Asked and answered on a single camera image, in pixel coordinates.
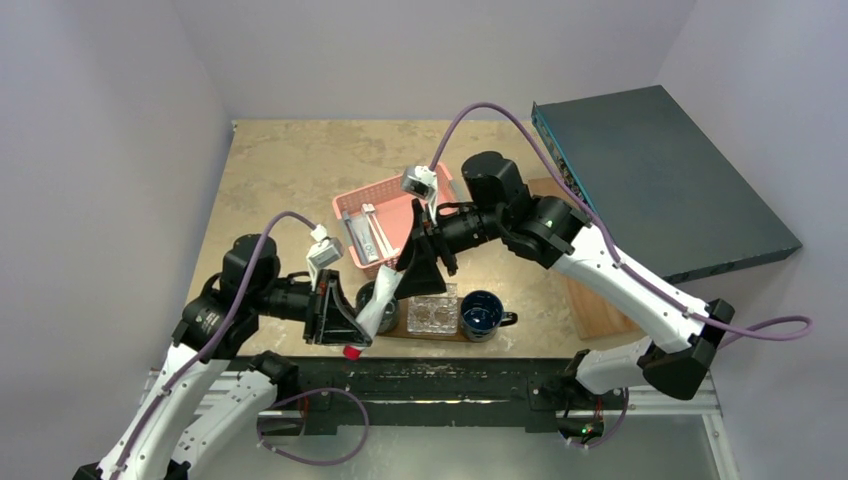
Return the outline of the oval wooden tray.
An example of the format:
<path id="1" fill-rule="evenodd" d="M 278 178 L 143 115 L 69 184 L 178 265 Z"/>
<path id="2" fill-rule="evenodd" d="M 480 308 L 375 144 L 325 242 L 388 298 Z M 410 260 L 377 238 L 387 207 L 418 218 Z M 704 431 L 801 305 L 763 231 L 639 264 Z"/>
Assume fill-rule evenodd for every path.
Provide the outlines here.
<path id="1" fill-rule="evenodd" d="M 427 341 L 450 341 L 469 343 L 460 328 L 451 335 L 432 334 L 432 333 L 411 333 L 408 330 L 408 300 L 400 300 L 398 304 L 398 322 L 397 325 L 387 332 L 379 333 L 379 336 L 389 338 L 400 338 L 409 340 L 427 340 Z"/>

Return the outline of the pink plastic basket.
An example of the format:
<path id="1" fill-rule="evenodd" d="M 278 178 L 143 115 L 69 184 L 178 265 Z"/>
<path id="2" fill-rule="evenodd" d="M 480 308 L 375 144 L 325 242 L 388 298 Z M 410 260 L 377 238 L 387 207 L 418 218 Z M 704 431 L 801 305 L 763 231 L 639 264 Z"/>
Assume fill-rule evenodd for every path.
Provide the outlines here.
<path id="1" fill-rule="evenodd" d="M 438 184 L 437 205 L 444 202 L 465 201 L 459 199 L 454 188 L 453 175 L 447 167 L 440 164 L 435 172 Z M 402 177 L 402 174 L 396 175 L 337 195 L 332 200 L 336 218 L 344 223 L 343 212 L 347 212 L 352 220 L 356 219 L 362 213 L 362 204 L 373 204 L 376 209 L 377 220 L 387 235 L 389 243 L 393 248 L 402 248 L 410 233 L 413 221 L 411 201 L 419 200 L 402 190 Z M 347 240 L 349 240 L 348 244 L 351 245 L 348 248 L 353 258 L 353 264 L 369 278 L 376 277 L 380 264 L 393 266 L 396 263 L 399 254 L 387 260 L 381 257 L 379 262 L 362 263 L 351 243 L 352 241 L 350 241 L 350 238 L 347 238 Z"/>

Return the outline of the white red-capped toothpaste tube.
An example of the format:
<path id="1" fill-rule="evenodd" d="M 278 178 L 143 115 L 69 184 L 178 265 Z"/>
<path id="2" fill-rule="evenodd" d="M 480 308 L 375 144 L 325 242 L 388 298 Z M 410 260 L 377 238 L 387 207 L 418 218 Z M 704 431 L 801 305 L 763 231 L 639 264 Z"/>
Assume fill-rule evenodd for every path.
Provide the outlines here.
<path id="1" fill-rule="evenodd" d="M 372 306 L 376 310 L 376 314 L 380 315 L 383 310 L 383 304 L 387 302 L 394 293 L 403 277 L 401 272 L 393 268 L 383 265 L 379 268 L 375 279 L 375 295 L 372 299 Z M 343 355 L 347 360 L 357 360 L 362 351 L 368 347 L 354 347 L 346 345 L 343 349 Z"/>

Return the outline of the dark green enamel mug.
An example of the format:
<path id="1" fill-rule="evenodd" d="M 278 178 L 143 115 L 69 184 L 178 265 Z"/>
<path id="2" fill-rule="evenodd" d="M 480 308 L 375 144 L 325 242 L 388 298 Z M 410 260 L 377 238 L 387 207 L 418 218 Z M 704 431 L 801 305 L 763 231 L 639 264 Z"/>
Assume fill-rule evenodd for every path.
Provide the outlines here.
<path id="1" fill-rule="evenodd" d="M 383 304 L 382 313 L 376 314 L 372 306 L 375 286 L 376 282 L 370 281 L 356 295 L 357 319 L 371 337 L 394 330 L 400 322 L 399 301 L 394 296 Z"/>

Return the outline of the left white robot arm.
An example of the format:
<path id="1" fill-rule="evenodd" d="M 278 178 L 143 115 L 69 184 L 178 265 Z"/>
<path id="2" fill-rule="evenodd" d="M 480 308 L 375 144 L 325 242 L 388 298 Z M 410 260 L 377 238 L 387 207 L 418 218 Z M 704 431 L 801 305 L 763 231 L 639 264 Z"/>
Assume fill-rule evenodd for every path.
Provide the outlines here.
<path id="1" fill-rule="evenodd" d="M 298 321 L 307 343 L 365 347 L 373 336 L 357 322 L 336 270 L 280 274 L 273 239 L 239 237 L 222 269 L 189 302 L 151 392 L 118 443 L 77 479 L 197 479 L 233 434 L 268 408 L 305 405 L 299 367 L 272 351 L 253 357 L 234 387 L 202 414 L 207 392 L 253 336 L 262 316 Z"/>

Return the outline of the clear plastic holder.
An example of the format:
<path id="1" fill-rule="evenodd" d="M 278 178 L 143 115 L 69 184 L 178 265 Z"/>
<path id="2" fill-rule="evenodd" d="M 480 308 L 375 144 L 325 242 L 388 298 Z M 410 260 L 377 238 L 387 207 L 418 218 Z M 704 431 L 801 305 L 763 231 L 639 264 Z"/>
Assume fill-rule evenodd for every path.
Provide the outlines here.
<path id="1" fill-rule="evenodd" d="M 459 319 L 457 285 L 448 283 L 446 291 L 408 299 L 408 330 L 411 333 L 451 335 Z"/>

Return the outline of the blue enamel mug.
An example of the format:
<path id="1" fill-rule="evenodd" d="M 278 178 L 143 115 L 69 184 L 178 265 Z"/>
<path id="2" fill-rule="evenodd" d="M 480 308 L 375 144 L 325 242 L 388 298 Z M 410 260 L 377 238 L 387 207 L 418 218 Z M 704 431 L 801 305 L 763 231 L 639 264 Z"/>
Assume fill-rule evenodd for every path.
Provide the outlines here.
<path id="1" fill-rule="evenodd" d="M 459 327 L 471 342 L 489 341 L 500 327 L 515 325 L 518 320 L 518 314 L 507 311 L 501 299 L 489 291 L 469 292 L 460 302 Z"/>

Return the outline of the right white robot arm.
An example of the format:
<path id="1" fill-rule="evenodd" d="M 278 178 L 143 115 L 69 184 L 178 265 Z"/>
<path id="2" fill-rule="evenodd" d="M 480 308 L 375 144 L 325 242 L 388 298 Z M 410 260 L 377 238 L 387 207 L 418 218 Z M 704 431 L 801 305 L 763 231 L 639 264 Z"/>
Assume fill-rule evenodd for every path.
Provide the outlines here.
<path id="1" fill-rule="evenodd" d="M 692 297 L 604 242 L 596 220 L 556 196 L 538 196 L 517 165 L 486 151 L 468 158 L 462 175 L 471 199 L 441 214 L 437 177 L 409 167 L 403 191 L 413 195 L 412 227 L 396 268 L 397 299 L 445 292 L 442 271 L 455 274 L 458 253 L 499 240 L 516 256 L 573 278 L 634 321 L 642 340 L 575 355 L 561 381 L 564 399 L 584 407 L 615 388 L 650 385 L 690 400 L 701 386 L 733 318 L 723 300 Z"/>

